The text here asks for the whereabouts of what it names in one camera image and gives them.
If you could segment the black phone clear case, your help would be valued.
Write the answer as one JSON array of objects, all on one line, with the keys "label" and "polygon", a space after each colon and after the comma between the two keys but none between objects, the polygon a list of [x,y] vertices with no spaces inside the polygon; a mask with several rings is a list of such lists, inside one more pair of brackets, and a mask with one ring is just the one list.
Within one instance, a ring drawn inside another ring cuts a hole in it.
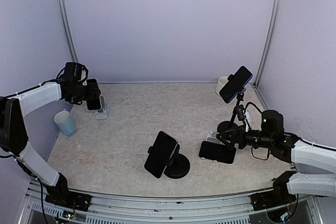
[{"label": "black phone clear case", "polygon": [[86,87],[86,103],[88,110],[100,110],[101,102],[100,102],[101,91],[98,86],[98,82],[96,79],[88,79],[87,87]]}]

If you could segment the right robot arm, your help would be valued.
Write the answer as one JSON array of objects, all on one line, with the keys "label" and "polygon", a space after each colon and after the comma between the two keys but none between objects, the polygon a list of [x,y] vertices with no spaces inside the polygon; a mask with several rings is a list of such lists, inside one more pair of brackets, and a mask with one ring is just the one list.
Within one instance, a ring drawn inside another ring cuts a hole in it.
[{"label": "right robot arm", "polygon": [[283,162],[327,171],[327,174],[284,172],[274,181],[268,194],[273,205],[279,205],[285,199],[295,200],[297,194],[335,197],[335,148],[286,133],[283,120],[279,112],[265,110],[261,113],[260,130],[247,129],[242,125],[218,133],[216,138],[230,149],[235,146],[239,149],[246,146],[266,148],[273,157]]}]

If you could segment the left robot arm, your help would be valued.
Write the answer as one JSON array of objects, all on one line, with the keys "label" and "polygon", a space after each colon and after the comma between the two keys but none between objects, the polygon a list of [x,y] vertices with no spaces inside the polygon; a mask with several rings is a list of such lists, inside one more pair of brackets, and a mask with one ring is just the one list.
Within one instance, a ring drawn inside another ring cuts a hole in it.
[{"label": "left robot arm", "polygon": [[68,112],[73,105],[81,105],[98,93],[89,83],[88,68],[77,62],[67,62],[58,75],[35,87],[1,97],[1,149],[13,158],[29,176],[38,180],[60,204],[73,201],[65,176],[52,168],[35,150],[27,125],[34,115],[42,115],[49,107]]}]

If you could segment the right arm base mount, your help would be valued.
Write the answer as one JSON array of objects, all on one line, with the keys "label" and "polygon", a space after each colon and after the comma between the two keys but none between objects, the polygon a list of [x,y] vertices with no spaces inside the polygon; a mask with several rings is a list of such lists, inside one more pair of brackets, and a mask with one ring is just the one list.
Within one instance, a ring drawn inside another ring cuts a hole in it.
[{"label": "right arm base mount", "polygon": [[286,171],[273,181],[272,190],[255,193],[250,196],[254,211],[289,204],[297,200],[297,196],[289,193],[287,183],[296,172]]}]

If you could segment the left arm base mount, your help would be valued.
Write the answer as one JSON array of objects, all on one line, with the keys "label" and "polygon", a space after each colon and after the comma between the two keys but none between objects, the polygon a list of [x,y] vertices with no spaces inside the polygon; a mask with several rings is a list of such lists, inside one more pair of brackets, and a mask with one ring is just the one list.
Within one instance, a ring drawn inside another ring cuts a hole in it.
[{"label": "left arm base mount", "polygon": [[57,206],[87,212],[91,203],[91,196],[84,193],[70,191],[65,195],[47,194],[45,201]]}]

